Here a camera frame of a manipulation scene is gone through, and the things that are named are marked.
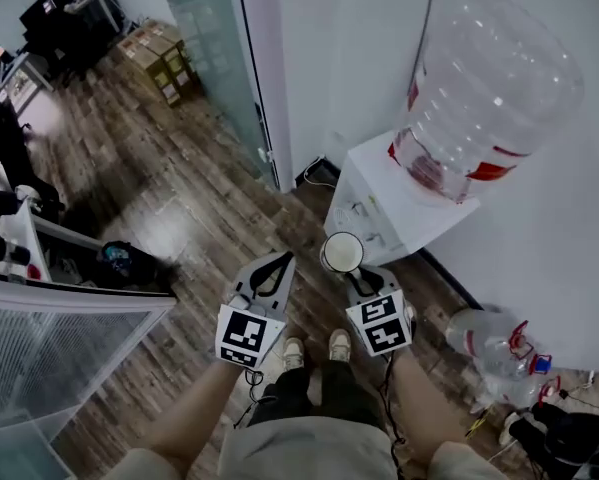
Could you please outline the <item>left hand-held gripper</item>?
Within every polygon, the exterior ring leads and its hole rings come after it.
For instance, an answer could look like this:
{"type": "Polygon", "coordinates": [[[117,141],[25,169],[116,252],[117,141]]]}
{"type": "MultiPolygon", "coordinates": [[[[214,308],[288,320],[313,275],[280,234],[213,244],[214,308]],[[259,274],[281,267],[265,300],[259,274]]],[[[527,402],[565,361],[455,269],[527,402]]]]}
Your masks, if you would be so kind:
{"type": "Polygon", "coordinates": [[[220,307],[217,358],[256,369],[287,325],[286,306],[294,278],[293,253],[272,253],[242,267],[231,300],[220,307]]]}

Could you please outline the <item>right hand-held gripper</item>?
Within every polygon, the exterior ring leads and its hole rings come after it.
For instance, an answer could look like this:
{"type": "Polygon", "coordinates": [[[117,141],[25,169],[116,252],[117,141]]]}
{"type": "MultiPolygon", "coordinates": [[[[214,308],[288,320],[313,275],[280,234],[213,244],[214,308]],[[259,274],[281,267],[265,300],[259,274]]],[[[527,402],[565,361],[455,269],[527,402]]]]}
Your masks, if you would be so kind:
{"type": "Polygon", "coordinates": [[[412,344],[414,308],[391,271],[361,265],[346,274],[346,283],[346,314],[370,356],[412,344]]]}

